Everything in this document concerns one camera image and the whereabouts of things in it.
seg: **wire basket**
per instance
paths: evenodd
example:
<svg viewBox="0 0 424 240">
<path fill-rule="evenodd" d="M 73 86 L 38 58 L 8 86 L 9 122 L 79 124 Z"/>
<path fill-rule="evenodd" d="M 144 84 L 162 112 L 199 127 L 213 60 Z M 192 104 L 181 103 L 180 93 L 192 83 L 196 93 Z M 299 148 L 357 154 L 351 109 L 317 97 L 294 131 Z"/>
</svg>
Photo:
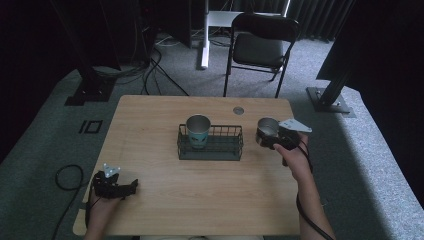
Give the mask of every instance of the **wire basket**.
<svg viewBox="0 0 424 240">
<path fill-rule="evenodd" d="M 180 160 L 239 161 L 243 149 L 243 132 L 238 125 L 212 125 L 206 146 L 193 148 L 185 124 L 178 130 L 178 157 Z"/>
</svg>

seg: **small round object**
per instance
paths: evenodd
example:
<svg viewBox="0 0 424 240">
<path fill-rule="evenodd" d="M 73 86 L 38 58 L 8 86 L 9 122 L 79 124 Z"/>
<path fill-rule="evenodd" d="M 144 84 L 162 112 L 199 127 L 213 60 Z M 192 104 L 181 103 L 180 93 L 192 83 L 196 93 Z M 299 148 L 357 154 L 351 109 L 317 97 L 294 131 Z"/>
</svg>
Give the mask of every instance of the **small round object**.
<svg viewBox="0 0 424 240">
<path fill-rule="evenodd" d="M 237 115 L 242 115 L 244 113 L 244 109 L 242 107 L 233 108 L 233 112 Z"/>
</svg>

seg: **dark background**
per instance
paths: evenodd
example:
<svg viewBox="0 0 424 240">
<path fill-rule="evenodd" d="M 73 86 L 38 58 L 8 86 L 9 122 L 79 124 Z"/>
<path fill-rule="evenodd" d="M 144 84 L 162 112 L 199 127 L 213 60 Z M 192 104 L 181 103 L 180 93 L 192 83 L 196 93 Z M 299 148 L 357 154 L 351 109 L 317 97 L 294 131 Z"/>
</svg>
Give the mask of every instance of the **dark background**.
<svg viewBox="0 0 424 240">
<path fill-rule="evenodd" d="M 93 65 L 116 66 L 131 58 L 134 1 L 72 3 L 69 15 Z M 347 85 L 360 91 L 421 204 L 423 5 L 413 0 L 357 0 L 321 75 L 337 81 L 341 72 L 351 72 Z M 56 83 L 76 64 L 49 1 L 1 1 L 0 34 L 1 162 Z"/>
</svg>

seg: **cup in hand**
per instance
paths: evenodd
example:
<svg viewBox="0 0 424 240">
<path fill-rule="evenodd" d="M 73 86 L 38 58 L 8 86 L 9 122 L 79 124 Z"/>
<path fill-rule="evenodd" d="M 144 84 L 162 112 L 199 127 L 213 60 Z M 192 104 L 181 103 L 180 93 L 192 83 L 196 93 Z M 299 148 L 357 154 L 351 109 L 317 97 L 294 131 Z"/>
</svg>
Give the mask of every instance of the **cup in hand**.
<svg viewBox="0 0 424 240">
<path fill-rule="evenodd" d="M 193 148 L 201 149 L 206 146 L 211 127 L 211 121 L 206 116 L 196 114 L 187 119 L 188 138 Z"/>
</svg>

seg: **wooden table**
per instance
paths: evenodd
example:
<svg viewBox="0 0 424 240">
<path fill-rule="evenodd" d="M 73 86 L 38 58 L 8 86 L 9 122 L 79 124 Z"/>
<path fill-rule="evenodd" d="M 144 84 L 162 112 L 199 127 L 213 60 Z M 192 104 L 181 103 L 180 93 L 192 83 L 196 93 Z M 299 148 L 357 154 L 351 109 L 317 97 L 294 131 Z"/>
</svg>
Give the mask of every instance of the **wooden table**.
<svg viewBox="0 0 424 240">
<path fill-rule="evenodd" d="M 244 113 L 237 115 L 235 107 Z M 193 114 L 212 124 L 241 125 L 240 161 L 179 160 L 178 126 Z M 95 171 L 121 167 L 119 184 L 139 179 L 122 201 L 109 235 L 296 235 L 297 184 L 281 156 L 255 141 L 265 116 L 292 118 L 284 99 L 123 96 Z M 84 202 L 88 199 L 88 190 Z M 84 235 L 85 211 L 73 231 Z"/>
</svg>

